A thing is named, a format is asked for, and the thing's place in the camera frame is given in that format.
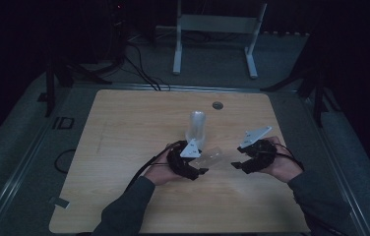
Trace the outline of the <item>grey tape strip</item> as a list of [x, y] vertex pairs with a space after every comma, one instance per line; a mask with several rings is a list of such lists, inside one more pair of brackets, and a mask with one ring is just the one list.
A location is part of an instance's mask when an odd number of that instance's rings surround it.
[[70, 205], [68, 201], [63, 200], [59, 197], [51, 197], [48, 202], [54, 206], [62, 208], [67, 208]]

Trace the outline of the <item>person's right hand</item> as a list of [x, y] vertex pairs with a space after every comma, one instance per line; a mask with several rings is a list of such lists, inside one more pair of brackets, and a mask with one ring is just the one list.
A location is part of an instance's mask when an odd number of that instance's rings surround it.
[[[275, 145], [279, 153], [283, 153], [286, 156], [291, 155], [291, 153], [280, 144], [278, 137], [267, 137], [267, 140]], [[261, 172], [274, 176], [283, 183], [288, 183], [290, 180], [303, 173], [303, 169], [286, 156], [276, 157], [274, 162], [267, 168], [262, 169]]]

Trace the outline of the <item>black tripod stand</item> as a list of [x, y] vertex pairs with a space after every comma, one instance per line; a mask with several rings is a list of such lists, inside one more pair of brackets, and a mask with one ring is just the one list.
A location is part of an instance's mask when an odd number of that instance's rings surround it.
[[45, 57], [46, 114], [55, 107], [55, 79], [69, 88], [74, 80], [69, 67], [97, 84], [106, 81], [83, 67], [97, 63], [111, 48], [108, 0], [41, 0], [42, 52]]
[[294, 83], [297, 80], [301, 80], [302, 83], [298, 87], [296, 94], [299, 97], [307, 99], [311, 93], [313, 96], [313, 119], [319, 128], [323, 127], [322, 113], [327, 110], [324, 99], [326, 98], [330, 106], [339, 111], [336, 105], [331, 101], [329, 95], [325, 92], [325, 70], [320, 64], [301, 69], [299, 72], [291, 73], [286, 79], [271, 85], [266, 88], [261, 88], [261, 91], [274, 92]]

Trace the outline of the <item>person's left hand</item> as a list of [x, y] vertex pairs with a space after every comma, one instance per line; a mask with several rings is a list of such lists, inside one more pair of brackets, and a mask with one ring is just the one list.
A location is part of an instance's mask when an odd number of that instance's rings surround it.
[[144, 176], [153, 182], [156, 186], [164, 185], [171, 181], [181, 179], [180, 175], [175, 174], [167, 163], [169, 150], [162, 153], [145, 172]]

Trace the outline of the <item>single clear plastic cup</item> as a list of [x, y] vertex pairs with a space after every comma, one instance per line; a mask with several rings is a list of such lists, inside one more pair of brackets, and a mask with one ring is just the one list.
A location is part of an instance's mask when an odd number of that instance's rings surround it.
[[196, 168], [210, 168], [222, 160], [222, 150], [219, 147], [207, 149], [201, 156], [192, 160], [190, 164]]

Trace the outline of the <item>stack of clear plastic cups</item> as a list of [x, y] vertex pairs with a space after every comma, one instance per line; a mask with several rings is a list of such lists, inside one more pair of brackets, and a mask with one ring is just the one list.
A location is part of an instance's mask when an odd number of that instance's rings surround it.
[[203, 111], [192, 111], [189, 116], [185, 138], [188, 142], [195, 141], [198, 149], [203, 149], [206, 142], [206, 114]]

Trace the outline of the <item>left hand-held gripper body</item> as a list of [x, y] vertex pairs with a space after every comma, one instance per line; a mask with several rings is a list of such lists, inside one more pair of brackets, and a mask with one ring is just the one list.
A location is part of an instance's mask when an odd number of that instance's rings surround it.
[[177, 141], [167, 147], [167, 165], [176, 175], [190, 180], [196, 180], [203, 174], [203, 169], [193, 167], [190, 164], [190, 162], [194, 160], [194, 157], [184, 155], [186, 148], [190, 148], [191, 153], [200, 153], [200, 151], [195, 148], [194, 144], [189, 145], [187, 141]]

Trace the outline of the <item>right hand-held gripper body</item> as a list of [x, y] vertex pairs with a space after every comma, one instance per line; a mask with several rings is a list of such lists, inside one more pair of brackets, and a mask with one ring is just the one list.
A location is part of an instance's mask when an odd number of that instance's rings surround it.
[[244, 153], [249, 159], [244, 161], [246, 169], [242, 170], [246, 174], [258, 172], [270, 166], [277, 155], [277, 148], [273, 143], [264, 140], [264, 136], [272, 129], [271, 126], [246, 131], [241, 148], [248, 147], [248, 152]]

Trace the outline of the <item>white metal stand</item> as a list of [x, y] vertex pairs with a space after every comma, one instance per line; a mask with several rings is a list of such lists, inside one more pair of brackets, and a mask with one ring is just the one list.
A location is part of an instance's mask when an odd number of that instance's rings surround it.
[[258, 78], [258, 71], [253, 55], [255, 45], [260, 34], [260, 29], [268, 7], [262, 2], [255, 17], [231, 17], [213, 15], [195, 15], [182, 13], [182, 0], [176, 0], [176, 47], [174, 51], [172, 73], [181, 73], [182, 63], [182, 32], [184, 30], [196, 30], [207, 32], [228, 32], [250, 34], [252, 39], [244, 48], [244, 55], [248, 74], [251, 79]]

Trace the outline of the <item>black rectangular floor marker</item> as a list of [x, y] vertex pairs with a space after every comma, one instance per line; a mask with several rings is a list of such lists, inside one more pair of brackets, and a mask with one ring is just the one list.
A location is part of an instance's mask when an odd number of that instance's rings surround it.
[[70, 130], [75, 124], [75, 119], [72, 117], [56, 117], [52, 129], [53, 130]]

